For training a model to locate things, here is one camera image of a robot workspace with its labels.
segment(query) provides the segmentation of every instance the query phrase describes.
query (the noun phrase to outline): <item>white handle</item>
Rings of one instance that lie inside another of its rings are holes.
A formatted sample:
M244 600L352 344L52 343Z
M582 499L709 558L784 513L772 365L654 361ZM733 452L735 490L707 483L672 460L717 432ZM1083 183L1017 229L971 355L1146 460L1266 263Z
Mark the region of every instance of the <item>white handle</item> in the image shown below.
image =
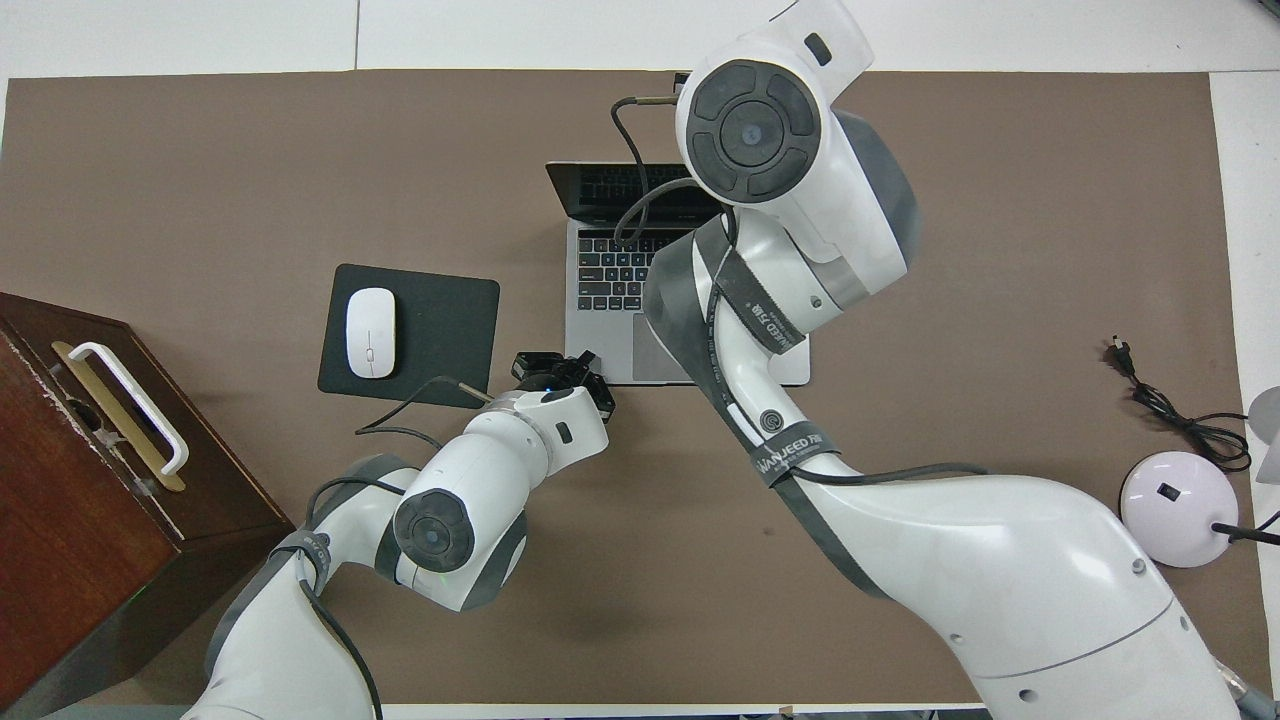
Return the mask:
M160 430L160 434L169 442L169 447L173 448L173 459L165 462L164 468L160 469L160 473L164 475L177 473L178 469L187 462L187 442L182 439L182 436L179 436L178 430L173 428L173 424L170 424L169 420L160 413L160 409L156 407L155 402L151 402L151 398L142 391L138 380L133 379L133 375L124 368L124 365L120 364L120 359L111 352L111 348L97 342L84 342L76 346L76 348L67 355L72 360L83 360L84 357L88 357L91 352L97 354L97 356L102 359L106 369L111 370L115 379L124 386L124 389L128 391L129 396L133 397L133 401L138 404L138 407L141 407L143 413L146 413L151 424Z

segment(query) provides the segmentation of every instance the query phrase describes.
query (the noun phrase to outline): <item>wooden cabinet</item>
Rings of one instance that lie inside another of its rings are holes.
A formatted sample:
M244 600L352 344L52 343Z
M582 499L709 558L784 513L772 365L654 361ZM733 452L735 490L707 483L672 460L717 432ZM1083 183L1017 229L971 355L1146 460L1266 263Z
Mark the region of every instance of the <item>wooden cabinet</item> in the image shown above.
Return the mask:
M168 419L170 443L101 355ZM133 675L292 525L128 325L0 293L0 711Z

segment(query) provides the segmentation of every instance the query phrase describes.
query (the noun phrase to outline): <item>laptop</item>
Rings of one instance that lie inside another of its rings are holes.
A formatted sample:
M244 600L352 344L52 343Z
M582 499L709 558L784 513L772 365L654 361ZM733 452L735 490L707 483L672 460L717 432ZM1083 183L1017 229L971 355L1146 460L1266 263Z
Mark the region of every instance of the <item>laptop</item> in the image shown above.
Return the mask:
M678 163L646 164L649 187L689 177ZM667 354L644 318L644 283L654 252L714 218L721 206L700 188L680 188L649 205L644 233L623 250L613 228L640 199L632 163L548 163L564 214L564 352L590 350L609 384L687 384L689 375ZM625 238L631 237L630 231ZM787 386L809 382L809 341L769 361Z

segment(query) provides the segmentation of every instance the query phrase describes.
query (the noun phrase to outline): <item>brown table surface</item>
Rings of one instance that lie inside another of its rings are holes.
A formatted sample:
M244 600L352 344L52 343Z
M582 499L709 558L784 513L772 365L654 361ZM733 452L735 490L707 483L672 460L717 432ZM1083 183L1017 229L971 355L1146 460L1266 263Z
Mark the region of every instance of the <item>brown table surface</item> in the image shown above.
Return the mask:
M428 457L352 436L389 402L316 389L334 268L498 281L506 389L516 351L562 350L564 218L544 163L626 159L609 104L669 83L12 81L0 287L129 322L297 520L357 457ZM873 73L838 105L876 124L925 215L910 274L819 331L794 392L854 466L977 461L1115 507L1134 462L1185 445L1100 361L1112 333L1179 407L1239 411L1206 76ZM623 113L648 159L677 158L669 108ZM494 605L457 616L365 569L337 575L325 601L385 702L975 700L932 630L828 565L695 389L616 396L609 450L530 500L529 548ZM448 437L468 416L403 420ZM1165 577L1210 648L1265 683L1254 548ZM193 701L215 620L102 697Z

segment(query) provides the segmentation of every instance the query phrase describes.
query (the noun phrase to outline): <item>mouse pad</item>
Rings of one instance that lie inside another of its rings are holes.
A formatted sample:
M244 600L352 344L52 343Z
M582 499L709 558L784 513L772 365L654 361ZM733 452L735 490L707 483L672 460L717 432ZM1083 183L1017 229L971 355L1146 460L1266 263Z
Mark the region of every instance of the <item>mouse pad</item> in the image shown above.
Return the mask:
M385 378L361 378L347 364L347 301L366 287L384 287L396 296L396 366ZM488 392L497 323L494 281L338 265L316 384L324 392L407 400L430 378L449 375ZM443 383L413 400L453 407L484 405Z

